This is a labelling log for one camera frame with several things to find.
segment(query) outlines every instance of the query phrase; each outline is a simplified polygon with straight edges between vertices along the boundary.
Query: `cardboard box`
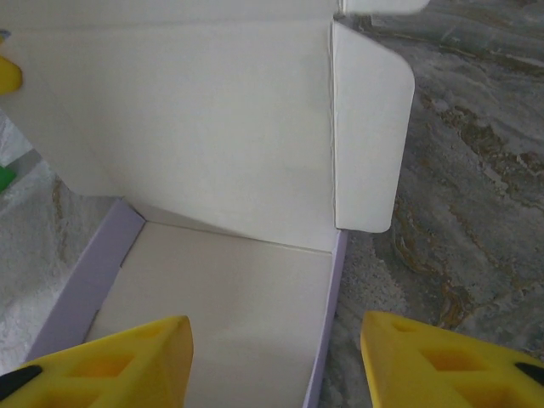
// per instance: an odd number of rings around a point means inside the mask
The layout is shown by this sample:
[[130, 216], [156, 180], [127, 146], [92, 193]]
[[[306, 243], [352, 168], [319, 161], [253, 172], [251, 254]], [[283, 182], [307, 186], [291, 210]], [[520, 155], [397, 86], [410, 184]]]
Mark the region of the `cardboard box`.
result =
[[0, 107], [72, 190], [142, 216], [112, 210], [30, 356], [188, 315], [186, 406], [316, 406], [340, 230], [388, 229], [414, 90], [332, 17], [426, 2], [4, 1], [25, 84]]

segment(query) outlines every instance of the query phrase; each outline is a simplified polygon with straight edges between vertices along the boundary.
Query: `marble floor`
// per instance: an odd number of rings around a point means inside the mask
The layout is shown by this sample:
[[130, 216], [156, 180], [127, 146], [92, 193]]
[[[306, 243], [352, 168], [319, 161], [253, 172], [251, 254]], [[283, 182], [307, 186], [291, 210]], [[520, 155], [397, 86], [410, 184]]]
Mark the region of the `marble floor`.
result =
[[[433, 0], [346, 23], [406, 58], [416, 95], [393, 227], [349, 239], [320, 407], [371, 407], [366, 310], [544, 360], [544, 1]], [[0, 164], [29, 148], [5, 130]], [[110, 204], [73, 195], [39, 159], [2, 196], [0, 372], [22, 360]]]

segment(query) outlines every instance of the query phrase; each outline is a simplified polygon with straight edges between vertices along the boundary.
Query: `green object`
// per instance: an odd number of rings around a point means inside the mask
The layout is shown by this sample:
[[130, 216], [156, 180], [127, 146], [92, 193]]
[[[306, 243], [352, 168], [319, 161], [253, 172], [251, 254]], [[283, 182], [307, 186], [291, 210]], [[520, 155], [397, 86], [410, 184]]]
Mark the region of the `green object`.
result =
[[17, 174], [8, 168], [0, 166], [0, 193], [8, 188], [12, 181], [15, 180]]

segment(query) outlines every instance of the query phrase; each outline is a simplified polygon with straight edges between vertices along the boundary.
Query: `yellow plastic object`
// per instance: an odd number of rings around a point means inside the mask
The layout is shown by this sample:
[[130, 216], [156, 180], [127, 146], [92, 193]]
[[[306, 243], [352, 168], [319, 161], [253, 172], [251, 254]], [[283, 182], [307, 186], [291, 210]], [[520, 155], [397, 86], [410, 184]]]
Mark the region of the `yellow plastic object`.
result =
[[50, 354], [1, 408], [179, 408], [193, 356], [189, 319], [171, 317]]
[[16, 91], [23, 84], [23, 73], [13, 62], [0, 56], [0, 95]]
[[365, 315], [361, 349], [374, 408], [537, 408], [542, 374], [526, 354], [394, 314]]

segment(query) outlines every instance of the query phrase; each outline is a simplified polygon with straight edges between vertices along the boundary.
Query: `purple box edge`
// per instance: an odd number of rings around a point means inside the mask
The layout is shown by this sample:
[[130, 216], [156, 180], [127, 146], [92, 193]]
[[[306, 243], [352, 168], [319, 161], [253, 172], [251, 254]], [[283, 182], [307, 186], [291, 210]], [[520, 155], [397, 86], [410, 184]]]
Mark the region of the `purple box edge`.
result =
[[78, 259], [25, 361], [83, 343], [144, 224], [124, 200], [116, 200]]
[[337, 245], [332, 254], [331, 284], [329, 285], [329, 298], [326, 302], [326, 315], [321, 333], [320, 346], [315, 357], [314, 369], [309, 380], [308, 390], [304, 398], [303, 408], [317, 408], [320, 402], [321, 384], [325, 373], [326, 356], [331, 341], [332, 322], [337, 310], [338, 294], [340, 292], [340, 280], [342, 279], [343, 263], [348, 246], [348, 231], [339, 231]]

